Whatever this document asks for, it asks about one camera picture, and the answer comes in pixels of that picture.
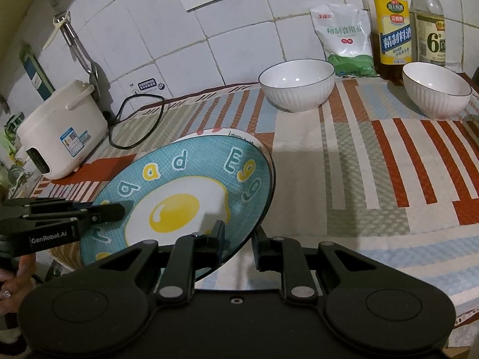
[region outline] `striped tablecloth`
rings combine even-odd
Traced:
[[[152,105],[116,127],[128,145],[150,129]],[[121,151],[103,141],[70,177],[41,180],[33,196],[93,200],[145,153],[209,128],[245,130],[272,150],[277,186],[263,222],[268,235],[316,247],[328,239],[445,291],[457,324],[479,311],[479,102],[447,121],[423,116],[404,87],[380,78],[337,80],[318,110],[275,109],[257,83],[213,89],[167,105],[156,132]],[[52,250],[73,268],[78,245]],[[278,287],[254,268],[251,246],[205,279],[207,289]]]

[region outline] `blue plate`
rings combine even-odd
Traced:
[[[260,150],[231,136],[198,136],[157,149],[119,173],[95,199],[94,205],[122,203],[126,215],[83,234],[83,263],[146,239],[162,246],[192,232],[208,233],[217,219],[226,224],[224,263],[265,216],[272,174]],[[197,279],[209,272],[197,273]]]

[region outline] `red logo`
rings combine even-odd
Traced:
[[[404,17],[401,16],[401,15],[391,15],[389,17],[391,19],[391,21],[395,24],[402,24],[404,23]]]

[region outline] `power cord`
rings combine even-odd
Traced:
[[[153,97],[153,98],[158,98],[161,100],[161,110],[160,114],[158,115],[158,119],[156,120],[155,124],[153,127],[147,132],[145,136],[143,136],[140,140],[138,140],[136,143],[133,143],[129,146],[120,146],[115,143],[113,143],[112,140],[112,132],[113,128],[116,127],[118,124],[122,123],[123,121],[118,121],[118,118],[121,116],[121,113],[123,113],[123,108],[125,107],[126,103],[131,100],[132,98],[136,97]],[[137,147],[138,145],[142,144],[145,140],[148,139],[148,137],[153,133],[153,131],[158,127],[158,124],[161,121],[161,117],[163,116],[163,111],[165,109],[165,98],[162,97],[161,95],[156,95],[156,94],[149,94],[149,93],[139,93],[139,94],[133,94],[130,97],[127,97],[126,99],[123,100],[123,103],[121,104],[120,110],[114,117],[114,119],[109,123],[108,126],[108,141],[110,142],[110,145],[114,148],[117,148],[119,150],[131,150],[132,148]]]

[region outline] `tiled wall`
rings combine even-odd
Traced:
[[[166,98],[207,87],[257,80],[268,66],[296,58],[324,58],[309,9],[319,2],[361,0],[223,0],[187,13],[180,0],[35,0],[0,65],[0,93],[13,112],[31,113],[42,100],[18,60],[22,41],[30,43],[56,88],[88,80],[73,61],[61,35],[44,51],[54,9],[69,9],[73,27],[104,71],[117,111],[132,82],[155,78]],[[479,66],[479,0],[441,0],[447,31],[447,59]],[[127,111],[144,105],[137,100]],[[6,115],[0,117],[3,125]]]

